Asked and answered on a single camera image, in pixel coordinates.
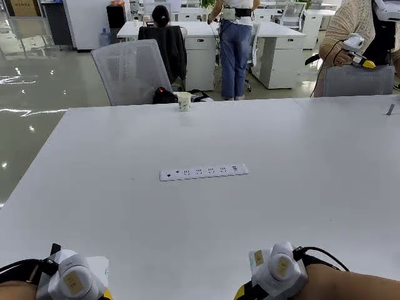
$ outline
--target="power strip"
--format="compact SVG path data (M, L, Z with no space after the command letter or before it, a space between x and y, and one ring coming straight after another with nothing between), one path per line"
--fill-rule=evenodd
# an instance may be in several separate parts
M223 164L220 166L190 167L160 172L160 181L233 176L249 174L245 164Z

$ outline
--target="shiny floor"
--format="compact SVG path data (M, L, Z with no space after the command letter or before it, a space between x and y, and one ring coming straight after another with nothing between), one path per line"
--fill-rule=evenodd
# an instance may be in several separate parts
M308 58L315 51L305 51ZM295 89L267 90L248 76L246 99L309 97L317 64L304 67ZM221 100L221 72L216 90ZM89 53L60 51L45 19L8 19L0 12L0 208L67 108L109 105Z

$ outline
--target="black bag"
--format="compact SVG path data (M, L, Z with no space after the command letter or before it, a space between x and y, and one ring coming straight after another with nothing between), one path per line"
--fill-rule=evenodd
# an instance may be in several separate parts
M196 97L192 100L192 102L202 102L203 99L210 98L205 92L200 91L199 89L192 89L191 91L188 91L188 93L191 93L192 95L195 95L196 93L201 94L202 96Z
M170 91L167 91L162 86L156 89L154 97L152 98L153 104L167 104L167 103L177 103L177 102L178 102L178 97L175 96Z

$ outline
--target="jeans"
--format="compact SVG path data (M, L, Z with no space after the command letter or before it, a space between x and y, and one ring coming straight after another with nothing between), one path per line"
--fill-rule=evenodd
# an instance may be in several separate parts
M220 41L222 97L241 97L244 95L244 77L251 48L251 26L224 20Z

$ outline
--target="water bottle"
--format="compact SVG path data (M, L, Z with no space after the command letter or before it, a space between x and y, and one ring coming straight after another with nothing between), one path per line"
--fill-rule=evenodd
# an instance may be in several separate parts
M104 47L111 44L110 34L107 33L106 28L102 29L102 33L99 36L100 47Z

